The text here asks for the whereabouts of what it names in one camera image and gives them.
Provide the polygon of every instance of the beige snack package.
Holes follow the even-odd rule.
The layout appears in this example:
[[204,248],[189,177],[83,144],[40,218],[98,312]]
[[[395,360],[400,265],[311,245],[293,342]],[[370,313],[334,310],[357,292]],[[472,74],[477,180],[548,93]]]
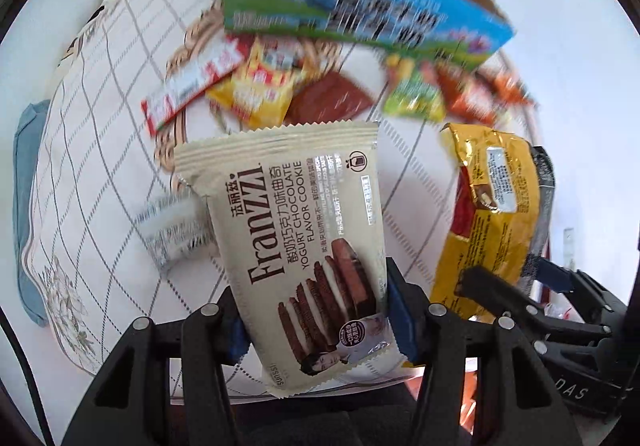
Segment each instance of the beige snack package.
[[176,148],[275,396],[339,376],[393,341],[377,136],[375,123],[342,121]]

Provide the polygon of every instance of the grid pattern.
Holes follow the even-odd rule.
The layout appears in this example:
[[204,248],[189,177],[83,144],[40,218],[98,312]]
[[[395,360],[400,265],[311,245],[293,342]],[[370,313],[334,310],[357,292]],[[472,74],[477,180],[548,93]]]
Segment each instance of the grid pattern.
[[[184,318],[217,300],[227,285],[223,264],[213,256],[185,261],[160,279],[133,224],[149,199],[170,189],[171,178],[154,157],[156,142],[144,127],[140,100],[162,82],[186,29],[213,2],[122,0],[85,39],[50,106],[23,262],[47,301],[63,352],[92,374],[136,317],[157,323]],[[348,44],[337,68],[375,100],[360,118],[380,122],[386,253],[429,292],[450,226],[455,169],[438,143],[440,126],[382,118],[388,84],[381,59],[376,49]],[[204,100],[187,109],[184,123],[190,141],[241,128],[231,116],[212,113]],[[514,118],[514,131],[527,135],[526,127],[526,116]],[[401,365],[392,347],[317,391],[370,390],[420,372]],[[172,396],[179,398],[180,363],[172,362],[170,371]],[[261,376],[251,349],[239,365],[225,367],[230,398],[268,397]]]

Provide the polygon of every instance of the chocolate bar image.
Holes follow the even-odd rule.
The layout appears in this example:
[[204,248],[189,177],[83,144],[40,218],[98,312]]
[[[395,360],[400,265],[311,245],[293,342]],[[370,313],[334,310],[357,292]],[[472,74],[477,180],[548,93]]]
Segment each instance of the chocolate bar image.
[[376,297],[358,255],[344,238],[332,241],[331,250],[351,295],[356,318],[372,316],[376,313]]
[[309,302],[306,299],[306,293],[302,283],[299,283],[298,287],[296,287],[296,296],[298,296],[298,304],[300,305],[300,311],[302,312],[302,318],[306,323],[306,328],[309,329],[311,337],[316,344],[316,347],[319,349],[319,352],[335,350],[335,347],[329,347],[324,334],[322,334],[322,331],[319,329],[318,324],[314,319],[314,314],[311,312],[311,307],[309,307]]
[[329,317],[329,310],[327,309],[322,297],[320,296],[320,291],[318,290],[318,284],[313,280],[306,280],[306,286],[309,288],[309,292],[311,293],[311,297],[314,299],[316,303],[316,307],[318,307],[318,312],[320,313],[320,318],[322,320],[322,326],[324,327],[325,334],[327,337],[327,342],[329,346],[334,346],[338,344],[338,331],[334,328],[334,324]]
[[296,361],[301,363],[306,357],[306,352],[296,335],[296,329],[289,317],[289,312],[282,302],[278,303],[278,315],[280,316],[280,323],[282,323],[284,334],[287,336],[287,340],[289,341],[289,347],[291,347],[291,351],[296,357]]
[[302,316],[302,309],[298,304],[298,300],[295,298],[289,298],[290,304],[293,306],[293,311],[296,313],[296,318],[298,319],[298,323],[302,328],[303,334],[305,334],[306,348],[309,352],[318,352],[316,344],[314,343],[313,338],[311,337],[311,332],[309,331],[309,327],[306,326],[305,318]]
[[318,261],[314,264],[314,275],[316,277],[318,292],[320,293],[320,297],[327,309],[331,323],[334,325],[334,329],[339,332],[342,326],[347,323],[347,320],[345,319],[344,314],[342,314],[340,305],[338,305],[338,302],[335,299],[334,292],[329,285],[329,280],[324,273],[324,268]]
[[356,319],[356,309],[353,305],[353,299],[351,299],[351,294],[349,293],[349,289],[347,284],[342,276],[342,272],[340,268],[335,263],[334,259],[331,256],[325,256],[324,259],[329,264],[331,269],[334,271],[335,284],[338,286],[338,291],[340,292],[340,297],[342,298],[342,302],[344,303],[345,308],[347,309],[347,317],[350,320]]

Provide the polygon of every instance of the blue cushion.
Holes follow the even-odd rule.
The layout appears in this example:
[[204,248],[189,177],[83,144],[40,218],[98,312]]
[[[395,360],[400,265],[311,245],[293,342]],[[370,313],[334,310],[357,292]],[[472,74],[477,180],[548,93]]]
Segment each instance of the blue cushion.
[[18,270],[18,292],[27,314],[41,327],[47,325],[47,313],[40,292],[24,272],[20,255],[29,238],[31,185],[36,172],[40,139],[48,109],[48,100],[30,104],[22,112],[14,136],[14,250]]

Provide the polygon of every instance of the black cable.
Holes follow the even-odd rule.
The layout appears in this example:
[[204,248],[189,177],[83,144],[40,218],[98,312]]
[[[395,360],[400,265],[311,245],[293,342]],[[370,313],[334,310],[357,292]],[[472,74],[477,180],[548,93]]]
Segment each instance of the black cable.
[[14,349],[15,357],[18,358],[18,362],[20,363],[20,368],[22,369],[22,373],[24,374],[24,378],[27,382],[27,388],[29,388],[29,394],[31,395],[33,409],[36,412],[38,424],[40,425],[40,430],[44,437],[44,443],[46,446],[55,446],[51,430],[49,429],[49,423],[47,422],[47,416],[45,415],[44,407],[42,406],[42,400],[38,393],[38,386],[36,385],[36,380],[33,377],[33,372],[31,371],[31,366],[27,361],[27,356],[24,354],[24,350],[22,350],[22,347],[20,346],[20,341],[18,341],[18,337],[15,335],[14,330],[9,324],[9,320],[6,318],[2,307],[0,307],[0,327],[2,327],[6,338],[9,340],[12,349]]

